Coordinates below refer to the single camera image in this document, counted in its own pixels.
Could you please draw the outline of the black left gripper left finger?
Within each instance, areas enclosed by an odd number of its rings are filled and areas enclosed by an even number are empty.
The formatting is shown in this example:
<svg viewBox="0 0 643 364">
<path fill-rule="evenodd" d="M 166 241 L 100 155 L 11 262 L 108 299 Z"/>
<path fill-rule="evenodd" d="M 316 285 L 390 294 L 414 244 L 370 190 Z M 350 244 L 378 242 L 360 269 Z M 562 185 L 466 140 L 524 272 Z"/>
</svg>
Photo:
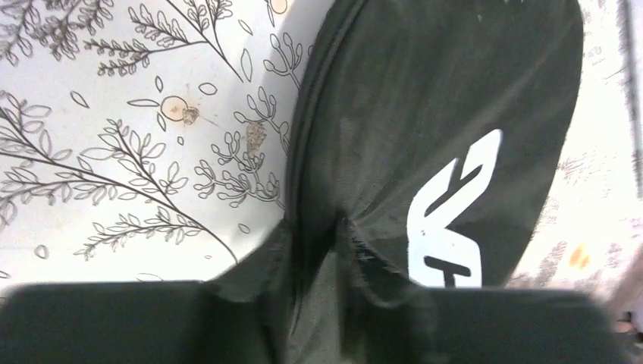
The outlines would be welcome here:
<svg viewBox="0 0 643 364">
<path fill-rule="evenodd" d="M 212 281 L 32 285 L 1 310 L 3 363 L 283 363 L 292 235 Z"/>
</svg>

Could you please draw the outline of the black racket bag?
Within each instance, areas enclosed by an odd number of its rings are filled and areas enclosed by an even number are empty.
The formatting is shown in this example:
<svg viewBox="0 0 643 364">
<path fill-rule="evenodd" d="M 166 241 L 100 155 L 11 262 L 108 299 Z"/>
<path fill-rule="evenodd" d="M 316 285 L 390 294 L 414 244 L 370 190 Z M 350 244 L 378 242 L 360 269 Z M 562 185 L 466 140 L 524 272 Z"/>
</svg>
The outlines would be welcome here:
<svg viewBox="0 0 643 364">
<path fill-rule="evenodd" d="M 291 363 L 459 363 L 576 107 L 576 1 L 335 1 L 288 157 Z"/>
</svg>

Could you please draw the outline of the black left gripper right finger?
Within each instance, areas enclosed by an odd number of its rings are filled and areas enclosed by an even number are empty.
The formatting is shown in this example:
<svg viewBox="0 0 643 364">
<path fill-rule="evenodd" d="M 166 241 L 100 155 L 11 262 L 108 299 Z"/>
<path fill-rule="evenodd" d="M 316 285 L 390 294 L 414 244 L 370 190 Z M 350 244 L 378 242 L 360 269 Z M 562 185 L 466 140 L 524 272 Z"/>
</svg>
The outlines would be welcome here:
<svg viewBox="0 0 643 364">
<path fill-rule="evenodd" d="M 627 363 L 604 312 L 572 291 L 421 287 L 348 221 L 336 230 L 340 352 L 350 363 Z"/>
</svg>

